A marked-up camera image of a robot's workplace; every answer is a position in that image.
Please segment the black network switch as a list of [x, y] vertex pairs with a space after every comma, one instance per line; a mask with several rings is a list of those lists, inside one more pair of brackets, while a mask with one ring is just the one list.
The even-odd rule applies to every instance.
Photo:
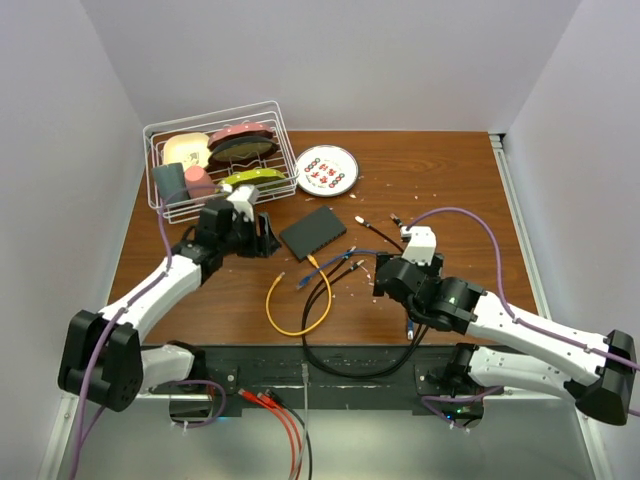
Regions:
[[337, 215], [329, 207], [322, 206], [285, 228], [280, 238], [294, 257], [302, 262], [346, 232], [345, 224]]

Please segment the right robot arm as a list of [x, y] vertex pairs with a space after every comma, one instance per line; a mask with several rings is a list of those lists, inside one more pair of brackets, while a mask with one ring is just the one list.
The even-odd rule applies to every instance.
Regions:
[[373, 293], [401, 304], [415, 323], [436, 331], [490, 340], [513, 349], [500, 354], [461, 344], [445, 369], [459, 393], [478, 387], [515, 387], [574, 403], [584, 415], [626, 424], [635, 374], [634, 339], [614, 329], [606, 335], [555, 323], [457, 277], [441, 277], [443, 259], [417, 264], [399, 254], [376, 257]]

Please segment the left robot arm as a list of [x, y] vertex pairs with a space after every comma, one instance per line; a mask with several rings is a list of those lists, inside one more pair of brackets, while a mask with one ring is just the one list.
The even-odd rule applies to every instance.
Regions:
[[181, 342], [145, 350], [143, 340], [184, 297], [199, 289], [229, 255], [268, 258], [280, 247], [266, 213], [246, 200], [209, 200], [159, 267], [133, 290], [98, 312], [69, 322], [58, 387], [114, 412], [140, 393], [174, 382], [200, 390], [207, 368]]

